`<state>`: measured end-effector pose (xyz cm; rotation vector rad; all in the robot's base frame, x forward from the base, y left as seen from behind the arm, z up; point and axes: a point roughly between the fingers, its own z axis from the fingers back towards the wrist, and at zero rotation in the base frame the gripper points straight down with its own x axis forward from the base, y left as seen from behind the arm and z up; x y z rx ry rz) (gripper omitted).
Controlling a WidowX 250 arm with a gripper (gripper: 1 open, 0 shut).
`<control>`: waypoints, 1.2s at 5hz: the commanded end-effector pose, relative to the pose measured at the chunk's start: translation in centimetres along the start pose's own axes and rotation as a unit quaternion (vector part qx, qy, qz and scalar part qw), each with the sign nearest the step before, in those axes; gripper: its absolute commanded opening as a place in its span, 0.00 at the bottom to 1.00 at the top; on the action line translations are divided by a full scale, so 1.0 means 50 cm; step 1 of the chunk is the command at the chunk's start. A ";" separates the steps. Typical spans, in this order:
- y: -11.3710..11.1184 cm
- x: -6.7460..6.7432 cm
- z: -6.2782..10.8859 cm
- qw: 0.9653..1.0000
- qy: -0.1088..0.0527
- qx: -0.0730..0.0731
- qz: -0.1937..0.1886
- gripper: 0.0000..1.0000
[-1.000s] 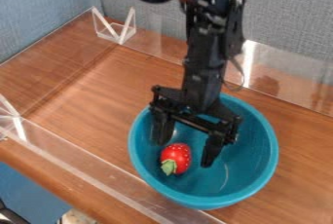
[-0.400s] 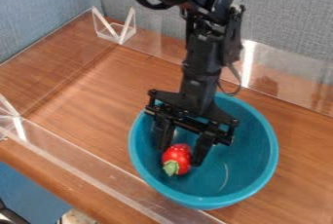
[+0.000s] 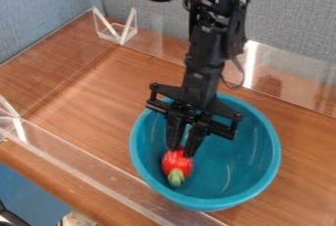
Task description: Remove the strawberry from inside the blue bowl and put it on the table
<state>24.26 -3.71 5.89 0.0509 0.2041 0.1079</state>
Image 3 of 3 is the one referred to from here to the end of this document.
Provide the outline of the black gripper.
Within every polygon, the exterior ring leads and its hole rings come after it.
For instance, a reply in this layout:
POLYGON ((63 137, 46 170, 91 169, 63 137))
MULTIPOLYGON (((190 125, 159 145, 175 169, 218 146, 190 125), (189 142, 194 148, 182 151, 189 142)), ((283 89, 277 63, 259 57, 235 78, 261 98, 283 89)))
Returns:
POLYGON ((218 96, 226 61, 205 63, 187 59, 181 86, 153 83, 147 107, 167 118, 167 147, 175 150, 189 125, 185 156, 194 157, 206 137, 215 134, 230 140, 237 135, 242 114, 218 96))

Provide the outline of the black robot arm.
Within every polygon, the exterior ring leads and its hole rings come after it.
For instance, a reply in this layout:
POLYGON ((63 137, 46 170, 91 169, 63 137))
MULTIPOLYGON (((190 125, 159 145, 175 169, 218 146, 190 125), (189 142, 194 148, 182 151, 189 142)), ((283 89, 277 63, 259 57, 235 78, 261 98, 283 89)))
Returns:
MULTIPOLYGON (((150 0, 170 2, 173 0, 150 0)), ((206 139, 217 134, 234 139, 243 115, 218 98, 226 83, 225 64, 235 61, 247 42, 246 15, 251 0, 185 0, 190 11, 187 70, 179 86, 150 85, 147 107, 167 119, 167 146, 175 150, 185 134, 185 155, 191 157, 206 139)))

